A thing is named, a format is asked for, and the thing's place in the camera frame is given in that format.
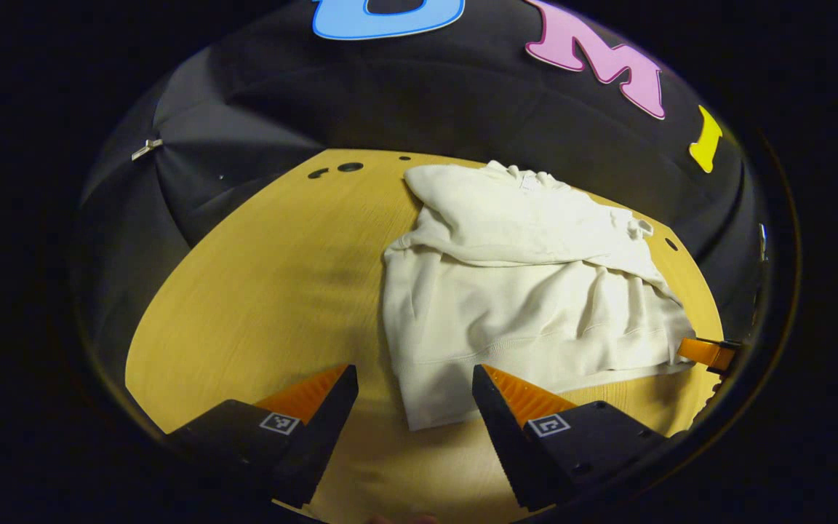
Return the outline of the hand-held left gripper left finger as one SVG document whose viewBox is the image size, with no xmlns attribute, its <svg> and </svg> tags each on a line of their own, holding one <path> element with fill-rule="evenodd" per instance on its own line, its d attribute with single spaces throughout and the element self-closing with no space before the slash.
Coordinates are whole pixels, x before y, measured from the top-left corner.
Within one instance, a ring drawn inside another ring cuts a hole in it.
<svg viewBox="0 0 838 524">
<path fill-rule="evenodd" d="M 309 504 L 359 395 L 358 371 L 337 365 L 258 402 L 224 400 L 166 436 L 216 480 Z"/>
</svg>

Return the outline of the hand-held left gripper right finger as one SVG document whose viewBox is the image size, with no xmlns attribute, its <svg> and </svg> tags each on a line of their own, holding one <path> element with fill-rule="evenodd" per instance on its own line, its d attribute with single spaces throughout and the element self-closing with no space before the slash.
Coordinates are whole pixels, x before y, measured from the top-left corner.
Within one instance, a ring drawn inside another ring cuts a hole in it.
<svg viewBox="0 0 838 524">
<path fill-rule="evenodd" d="M 516 501 L 530 511 L 595 494 L 666 441 L 608 402 L 576 405 L 495 366 L 474 366 L 471 392 Z"/>
</svg>

